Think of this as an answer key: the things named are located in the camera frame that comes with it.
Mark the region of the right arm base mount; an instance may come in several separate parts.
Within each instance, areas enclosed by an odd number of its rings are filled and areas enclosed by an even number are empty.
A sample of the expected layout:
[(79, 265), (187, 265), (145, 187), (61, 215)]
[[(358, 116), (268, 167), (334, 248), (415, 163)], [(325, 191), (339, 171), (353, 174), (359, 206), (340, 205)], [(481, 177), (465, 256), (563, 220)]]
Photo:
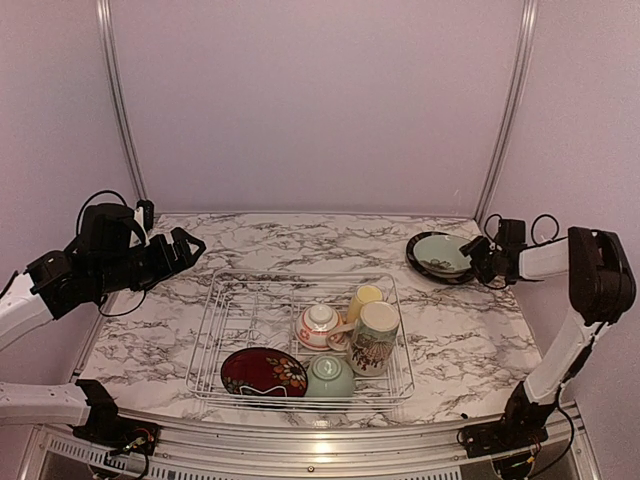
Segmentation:
[(541, 444), (548, 439), (546, 421), (558, 405), (558, 393), (549, 403), (529, 399), (523, 382), (509, 397), (499, 420), (461, 428), (457, 442), (469, 458), (494, 455)]

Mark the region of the light blue floral plate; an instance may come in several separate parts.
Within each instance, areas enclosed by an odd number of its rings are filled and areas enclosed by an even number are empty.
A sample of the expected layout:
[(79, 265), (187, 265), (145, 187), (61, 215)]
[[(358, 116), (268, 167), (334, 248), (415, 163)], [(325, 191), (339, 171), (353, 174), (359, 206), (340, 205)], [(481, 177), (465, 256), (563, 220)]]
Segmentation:
[(468, 239), (455, 235), (431, 235), (417, 241), (413, 254), (429, 273), (454, 278), (471, 268), (469, 258), (460, 252), (460, 248), (468, 243)]

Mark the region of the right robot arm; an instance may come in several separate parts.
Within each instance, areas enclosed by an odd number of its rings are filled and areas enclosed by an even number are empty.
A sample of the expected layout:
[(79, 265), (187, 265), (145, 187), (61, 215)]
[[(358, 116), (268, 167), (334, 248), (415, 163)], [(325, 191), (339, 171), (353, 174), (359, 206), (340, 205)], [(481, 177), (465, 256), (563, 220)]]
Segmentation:
[(507, 286), (566, 275), (570, 307), (541, 363), (519, 382), (495, 438), (515, 448), (542, 428), (565, 387), (584, 367), (599, 338), (635, 302), (636, 281), (615, 232), (573, 226), (563, 238), (529, 246), (526, 223), (501, 219), (495, 237), (478, 236), (460, 248), (478, 281), (500, 277)]

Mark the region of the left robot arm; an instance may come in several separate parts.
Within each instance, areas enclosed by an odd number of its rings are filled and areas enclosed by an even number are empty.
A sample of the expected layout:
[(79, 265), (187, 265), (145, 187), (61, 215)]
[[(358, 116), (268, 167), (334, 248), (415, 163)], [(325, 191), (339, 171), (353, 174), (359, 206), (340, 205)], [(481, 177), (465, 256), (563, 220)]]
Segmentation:
[[(159, 283), (192, 268), (206, 250), (204, 241), (181, 227), (151, 235), (154, 205), (140, 200), (129, 206), (107, 191), (114, 202), (91, 195), (76, 218), (75, 235), (62, 250), (52, 250), (16, 271), (1, 292), (1, 345), (60, 320), (76, 308), (102, 308), (123, 290), (147, 294)], [(38, 423), (87, 426), (106, 445), (125, 438), (126, 423), (113, 398), (98, 381), (61, 385), (4, 383), (4, 425)]]

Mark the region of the black rimmed large plate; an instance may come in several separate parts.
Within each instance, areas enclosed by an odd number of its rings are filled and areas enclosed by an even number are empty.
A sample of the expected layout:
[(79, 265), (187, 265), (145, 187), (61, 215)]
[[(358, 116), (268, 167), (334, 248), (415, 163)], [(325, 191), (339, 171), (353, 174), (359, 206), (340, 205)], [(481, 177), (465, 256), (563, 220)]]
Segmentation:
[(416, 235), (414, 235), (407, 243), (406, 248), (405, 248), (405, 257), (406, 257), (406, 261), (409, 264), (409, 266), (418, 274), (420, 274), (421, 276), (432, 280), (436, 283), (440, 283), (440, 284), (444, 284), (444, 285), (461, 285), (461, 284), (465, 284), (467, 282), (470, 282), (471, 280), (474, 279), (474, 275), (472, 273), (471, 268), (465, 272), (463, 275), (458, 276), (458, 277), (454, 277), (454, 278), (442, 278), (439, 276), (436, 276), (432, 273), (429, 273), (423, 266), (421, 266), (414, 254), (413, 254), (413, 247), (415, 246), (415, 244), (417, 243), (418, 240), (431, 236), (431, 235), (453, 235), (453, 234), (447, 234), (444, 232), (438, 232), (438, 231), (427, 231), (427, 232), (421, 232), (418, 233)]

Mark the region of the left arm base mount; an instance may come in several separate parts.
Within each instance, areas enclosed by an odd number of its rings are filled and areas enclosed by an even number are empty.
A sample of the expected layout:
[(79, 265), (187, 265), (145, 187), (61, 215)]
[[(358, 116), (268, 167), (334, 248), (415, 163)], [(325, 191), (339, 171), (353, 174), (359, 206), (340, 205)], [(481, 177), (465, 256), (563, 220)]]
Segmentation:
[(73, 435), (112, 449), (113, 455), (131, 450), (151, 456), (154, 453), (160, 426), (156, 423), (123, 417), (115, 400), (97, 380), (75, 382), (85, 395), (89, 407), (86, 420), (73, 426)]

